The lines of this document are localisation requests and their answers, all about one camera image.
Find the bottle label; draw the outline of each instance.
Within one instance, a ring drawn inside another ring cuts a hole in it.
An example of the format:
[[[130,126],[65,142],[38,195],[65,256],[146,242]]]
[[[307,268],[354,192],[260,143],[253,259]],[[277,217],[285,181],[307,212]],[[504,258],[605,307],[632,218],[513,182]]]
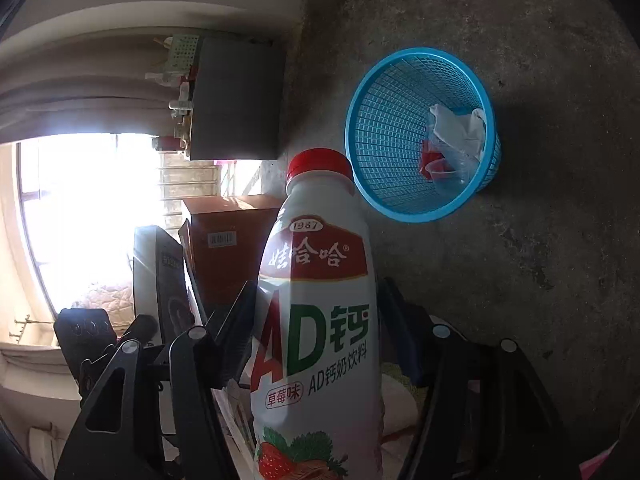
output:
[[[375,287],[362,238],[318,216],[271,234],[258,280],[255,477],[381,476]]]
[[[269,238],[260,275],[290,280],[350,280],[367,275],[362,238],[318,216],[293,219]]]

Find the mesh basket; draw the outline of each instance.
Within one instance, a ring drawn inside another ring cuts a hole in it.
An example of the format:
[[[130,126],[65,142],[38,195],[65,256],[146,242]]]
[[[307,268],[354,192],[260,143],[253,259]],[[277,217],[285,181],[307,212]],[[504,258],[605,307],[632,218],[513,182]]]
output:
[[[429,106],[458,115],[482,108],[484,155],[465,189],[453,199],[439,195],[419,172]],[[486,186],[500,163],[489,97],[478,78],[455,57],[432,48],[401,50],[365,76],[351,101],[345,128],[347,157],[358,189],[378,211],[404,222],[428,222],[459,208]]]

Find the curtain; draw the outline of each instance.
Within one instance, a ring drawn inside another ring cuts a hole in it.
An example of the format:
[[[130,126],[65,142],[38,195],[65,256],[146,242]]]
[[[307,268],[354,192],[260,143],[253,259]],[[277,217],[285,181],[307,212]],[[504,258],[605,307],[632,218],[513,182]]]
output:
[[[4,359],[20,368],[50,374],[70,374],[62,350],[57,346],[29,346],[1,343],[0,353]]]
[[[145,80],[168,50],[149,34],[76,38],[0,66],[0,143],[68,133],[172,136],[178,91]]]

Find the brown box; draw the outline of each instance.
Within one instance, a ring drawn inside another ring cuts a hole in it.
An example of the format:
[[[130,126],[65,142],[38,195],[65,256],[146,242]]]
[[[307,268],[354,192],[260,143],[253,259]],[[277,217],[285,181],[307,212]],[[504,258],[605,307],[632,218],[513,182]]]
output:
[[[180,239],[207,315],[231,305],[256,280],[282,200],[269,195],[182,200]]]

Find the ad calcium milk drink bottle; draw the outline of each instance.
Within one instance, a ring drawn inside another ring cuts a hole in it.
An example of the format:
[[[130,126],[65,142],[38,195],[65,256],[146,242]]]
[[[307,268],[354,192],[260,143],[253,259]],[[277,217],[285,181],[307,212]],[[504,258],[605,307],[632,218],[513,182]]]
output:
[[[297,155],[267,241],[251,376],[256,479],[380,480],[378,310],[351,165]]]

